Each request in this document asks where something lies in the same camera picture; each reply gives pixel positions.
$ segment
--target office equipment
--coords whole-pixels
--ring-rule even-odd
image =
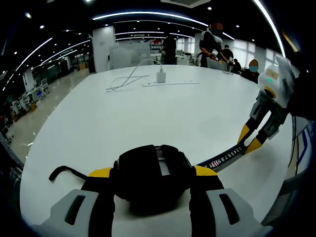
[[[41,89],[42,92],[45,93],[45,95],[49,93],[49,87],[48,87],[48,83],[47,83],[47,78],[41,80],[40,89]]]
[[[227,70],[227,63],[224,63],[224,62],[221,63],[219,61],[212,60],[209,57],[207,57],[206,60],[207,60],[207,67],[208,68],[218,69],[218,70],[222,70],[225,72],[228,71]]]

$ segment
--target desk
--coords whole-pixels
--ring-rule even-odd
[[[142,87],[141,80],[156,80],[159,65],[149,65],[135,71],[150,77],[124,87],[131,91],[106,92],[113,79],[133,70],[121,68],[88,76],[58,105],[36,136],[24,166],[20,204],[28,224],[42,223],[53,204],[81,188],[82,180],[69,172],[50,183],[48,177],[58,166],[87,175],[112,167],[122,153],[148,144],[175,146],[197,164],[237,143],[258,95],[257,85],[215,69],[179,65],[163,69],[167,80],[195,79],[200,84]],[[269,212],[285,178],[291,138],[288,116],[272,140],[219,172],[224,187],[243,197],[258,221]],[[115,197],[113,236],[157,232],[157,236],[189,237],[189,199],[186,191],[174,211],[135,218],[127,211],[128,203]]]

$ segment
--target white wall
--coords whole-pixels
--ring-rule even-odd
[[[258,61],[259,64],[258,73],[262,73],[265,69],[266,50],[264,48],[256,46],[255,59]]]
[[[66,60],[66,62],[67,62],[68,70],[70,70],[70,65],[71,65],[71,63],[70,63],[70,58],[69,58],[68,56],[66,56],[66,57],[65,57],[65,60]]]
[[[92,46],[95,71],[97,73],[109,69],[109,47],[115,45],[115,30],[113,26],[103,27],[93,31]]]
[[[201,52],[199,48],[199,38],[201,37],[201,33],[197,33],[195,35],[195,45],[194,45],[194,54],[195,56]]]
[[[32,70],[30,68],[26,70],[25,73],[22,75],[22,77],[23,77],[25,90],[26,91],[31,90],[35,85]]]

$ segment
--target white pillar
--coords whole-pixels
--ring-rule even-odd
[[[35,82],[33,79],[32,70],[30,68],[26,70],[25,73],[23,74],[23,82],[24,82],[26,91],[29,91],[34,87]]]
[[[113,26],[103,27],[93,31],[92,46],[94,66],[97,73],[109,69],[109,47],[115,45],[115,30]]]
[[[68,70],[70,70],[70,58],[68,56],[65,57],[65,60],[67,61]]]
[[[201,52],[199,48],[199,38],[201,37],[201,33],[197,33],[195,35],[195,43],[194,43],[194,54],[197,55]]]

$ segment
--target white cable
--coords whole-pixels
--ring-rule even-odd
[[[139,80],[139,79],[141,79],[141,78],[149,77],[149,75],[138,76],[138,77],[134,76],[134,77],[132,77],[134,71],[136,71],[136,69],[137,69],[143,62],[148,61],[148,60],[154,61],[154,62],[159,62],[158,60],[154,60],[154,59],[151,59],[151,58],[144,59],[142,62],[140,62],[140,64],[137,65],[137,67],[132,71],[132,73],[131,73],[128,77],[121,77],[121,78],[127,78],[127,79],[123,82],[122,85],[112,87],[112,83],[113,83],[114,81],[116,81],[116,80],[118,80],[118,79],[121,79],[121,78],[116,78],[116,79],[114,79],[113,81],[111,81],[110,87],[107,88],[106,90],[107,90],[108,92],[109,92],[110,90],[114,91],[114,90],[119,89],[119,88],[121,88],[121,87],[123,87],[123,86],[129,85],[129,84],[131,84],[131,83],[133,83],[133,82],[135,82],[135,81],[137,81],[137,80]],[[163,72],[161,61],[160,61],[160,72]],[[131,82],[127,83],[127,81],[128,81],[130,78],[138,78],[138,79],[132,80]]]

